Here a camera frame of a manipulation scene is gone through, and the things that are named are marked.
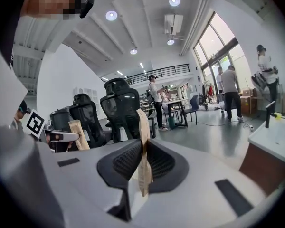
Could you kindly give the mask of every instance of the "hair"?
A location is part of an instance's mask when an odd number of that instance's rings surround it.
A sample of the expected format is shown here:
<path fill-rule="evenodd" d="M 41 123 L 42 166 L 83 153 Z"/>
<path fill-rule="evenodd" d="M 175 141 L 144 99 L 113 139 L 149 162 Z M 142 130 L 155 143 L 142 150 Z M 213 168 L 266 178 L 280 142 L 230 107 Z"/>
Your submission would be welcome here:
<path fill-rule="evenodd" d="M 230 64 L 230 65 L 228 66 L 228 69 L 235 69 L 235 67 L 234 67 L 232 64 Z"/>

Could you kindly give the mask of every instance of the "shoe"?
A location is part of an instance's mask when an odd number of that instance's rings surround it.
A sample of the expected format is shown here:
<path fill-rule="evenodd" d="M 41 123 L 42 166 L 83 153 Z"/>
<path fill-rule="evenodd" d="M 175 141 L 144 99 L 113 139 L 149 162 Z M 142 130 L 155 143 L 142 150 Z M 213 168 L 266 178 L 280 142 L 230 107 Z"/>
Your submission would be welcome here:
<path fill-rule="evenodd" d="M 158 129 L 158 131 L 167 131 L 168 130 L 168 128 L 166 128 L 166 127 L 160 127 L 159 129 Z"/>

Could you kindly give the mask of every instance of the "chair headrest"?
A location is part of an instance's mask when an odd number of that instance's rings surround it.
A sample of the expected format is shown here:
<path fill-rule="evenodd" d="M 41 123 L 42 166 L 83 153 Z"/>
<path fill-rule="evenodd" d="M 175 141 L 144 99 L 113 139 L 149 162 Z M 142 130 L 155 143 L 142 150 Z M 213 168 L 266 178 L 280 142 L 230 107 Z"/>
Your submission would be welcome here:
<path fill-rule="evenodd" d="M 114 78 L 104 84 L 106 95 L 113 95 L 114 93 L 130 89 L 129 84 L 123 78 Z"/>
<path fill-rule="evenodd" d="M 87 94 L 77 94 L 74 96 L 73 105 L 81 105 L 89 102 L 91 102 L 91 99 Z"/>

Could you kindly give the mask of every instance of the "ceiling light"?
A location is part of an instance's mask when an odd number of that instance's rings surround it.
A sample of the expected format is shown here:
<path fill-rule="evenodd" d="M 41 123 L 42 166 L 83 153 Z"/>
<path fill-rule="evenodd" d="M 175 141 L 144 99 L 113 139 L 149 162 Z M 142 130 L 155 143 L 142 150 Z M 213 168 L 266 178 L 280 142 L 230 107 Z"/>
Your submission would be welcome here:
<path fill-rule="evenodd" d="M 117 19 L 117 13 L 115 11 L 108 11 L 105 17 L 108 21 L 113 21 Z"/>
<path fill-rule="evenodd" d="M 130 53 L 131 53 L 132 55 L 135 55 L 135 54 L 137 53 L 137 50 L 136 50 L 136 49 L 132 49 L 132 50 L 130 51 Z"/>
<path fill-rule="evenodd" d="M 168 44 L 169 46 L 173 45 L 173 44 L 174 44 L 174 40 L 168 40 L 167 44 Z"/>
<path fill-rule="evenodd" d="M 179 4 L 181 3 L 181 0 L 169 0 L 169 3 L 171 6 L 176 7 L 176 6 L 179 6 Z"/>

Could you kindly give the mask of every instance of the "cardboard box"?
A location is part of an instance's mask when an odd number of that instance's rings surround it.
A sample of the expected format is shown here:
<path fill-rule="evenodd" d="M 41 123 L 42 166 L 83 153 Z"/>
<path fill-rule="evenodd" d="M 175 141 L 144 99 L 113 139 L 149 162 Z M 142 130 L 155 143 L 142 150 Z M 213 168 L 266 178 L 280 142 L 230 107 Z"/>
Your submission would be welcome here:
<path fill-rule="evenodd" d="M 257 111 L 257 100 L 250 100 L 250 96 L 241 96 L 241 104 L 242 104 L 242 114 L 250 115 L 254 114 Z"/>
<path fill-rule="evenodd" d="M 256 97 L 257 96 L 257 88 L 244 89 L 243 90 L 243 96 Z"/>

